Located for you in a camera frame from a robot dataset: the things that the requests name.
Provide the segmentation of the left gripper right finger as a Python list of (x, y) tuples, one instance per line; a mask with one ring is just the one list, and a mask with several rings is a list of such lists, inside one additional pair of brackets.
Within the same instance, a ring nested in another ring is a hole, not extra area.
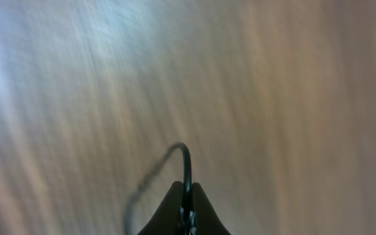
[(191, 187), (191, 228), (194, 235), (230, 235), (199, 183)]

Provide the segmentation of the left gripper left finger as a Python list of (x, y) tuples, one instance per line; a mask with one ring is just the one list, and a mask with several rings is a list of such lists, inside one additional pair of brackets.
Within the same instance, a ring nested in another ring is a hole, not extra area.
[(177, 235), (181, 234), (181, 199), (183, 183), (175, 181), (159, 207), (138, 235)]

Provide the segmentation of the black USB cable long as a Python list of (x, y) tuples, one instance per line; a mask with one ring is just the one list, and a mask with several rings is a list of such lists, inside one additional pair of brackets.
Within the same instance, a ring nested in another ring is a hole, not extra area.
[(134, 207), (138, 204), (142, 195), (149, 189), (152, 181), (157, 177), (163, 166), (171, 158), (175, 150), (180, 150), (182, 155), (183, 178), (183, 194), (181, 199), (181, 234), (190, 234), (191, 228), (191, 187), (192, 187), (192, 166), (191, 154), (189, 148), (183, 142), (172, 144), (164, 155), (151, 167), (149, 172), (139, 181), (136, 191), (128, 199), (123, 213), (123, 230), (125, 234), (131, 234), (133, 229), (133, 213)]

